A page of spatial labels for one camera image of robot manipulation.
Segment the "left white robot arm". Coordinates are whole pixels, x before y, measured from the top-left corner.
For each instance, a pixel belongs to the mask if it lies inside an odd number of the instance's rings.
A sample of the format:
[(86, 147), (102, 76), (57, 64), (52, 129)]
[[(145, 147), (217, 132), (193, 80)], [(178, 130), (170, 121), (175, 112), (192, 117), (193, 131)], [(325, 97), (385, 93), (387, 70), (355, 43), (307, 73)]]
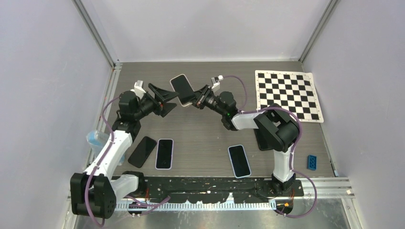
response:
[(124, 153), (129, 149), (141, 129), (141, 119), (154, 113), (165, 117), (176, 104), (171, 100), (178, 93), (167, 91), (149, 83), (149, 90), (143, 89), (143, 82), (137, 81), (129, 91), (117, 98), (119, 109), (110, 131), (107, 143), (96, 159), (82, 173), (74, 173), (70, 179), (72, 213), (91, 219), (110, 218), (119, 200), (129, 194), (142, 197), (146, 193), (143, 173), (127, 172), (113, 180), (113, 174)]

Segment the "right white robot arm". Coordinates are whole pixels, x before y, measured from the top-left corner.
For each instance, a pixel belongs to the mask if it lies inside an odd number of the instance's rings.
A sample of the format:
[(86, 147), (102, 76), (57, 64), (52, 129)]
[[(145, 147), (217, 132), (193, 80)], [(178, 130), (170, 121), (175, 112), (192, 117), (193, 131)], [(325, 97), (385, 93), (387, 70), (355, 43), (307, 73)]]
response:
[(273, 191), (286, 195), (295, 182), (293, 169), (294, 151), (301, 138), (299, 119), (278, 104), (255, 111), (239, 111), (231, 92), (214, 95), (209, 86), (194, 92), (192, 105), (198, 109), (208, 107), (222, 116), (221, 122), (227, 130), (254, 129), (274, 152), (274, 170), (271, 176)]

